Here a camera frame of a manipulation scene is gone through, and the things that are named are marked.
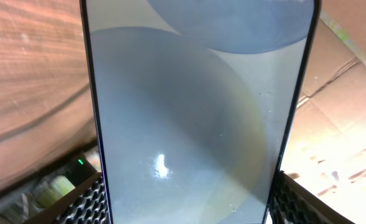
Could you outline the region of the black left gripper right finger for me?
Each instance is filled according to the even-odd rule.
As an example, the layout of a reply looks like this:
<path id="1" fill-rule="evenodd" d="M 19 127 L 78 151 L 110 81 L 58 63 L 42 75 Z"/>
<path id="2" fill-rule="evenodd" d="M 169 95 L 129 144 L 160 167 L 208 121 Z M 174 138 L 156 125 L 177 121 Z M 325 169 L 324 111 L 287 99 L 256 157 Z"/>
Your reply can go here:
<path id="1" fill-rule="evenodd" d="M 273 224 L 354 224 L 283 171 L 273 181 L 269 213 Z"/>

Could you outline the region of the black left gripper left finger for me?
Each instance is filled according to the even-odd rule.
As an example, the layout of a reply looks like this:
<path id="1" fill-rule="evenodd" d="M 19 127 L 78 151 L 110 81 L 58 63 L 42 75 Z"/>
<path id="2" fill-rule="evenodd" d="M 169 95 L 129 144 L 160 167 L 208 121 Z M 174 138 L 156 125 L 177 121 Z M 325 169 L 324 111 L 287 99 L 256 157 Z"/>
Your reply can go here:
<path id="1" fill-rule="evenodd" d="M 109 224 L 105 184 L 100 172 L 94 174 L 51 207 L 24 224 Z"/>

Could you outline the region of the Samsung Galaxy smartphone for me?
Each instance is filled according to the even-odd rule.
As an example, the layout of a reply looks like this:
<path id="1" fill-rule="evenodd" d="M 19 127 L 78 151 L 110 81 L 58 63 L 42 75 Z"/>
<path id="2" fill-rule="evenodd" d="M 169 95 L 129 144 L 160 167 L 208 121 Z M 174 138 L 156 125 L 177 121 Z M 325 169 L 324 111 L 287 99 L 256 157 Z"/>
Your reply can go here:
<path id="1" fill-rule="evenodd" d="M 321 2 L 80 9 L 110 223 L 264 223 Z"/>

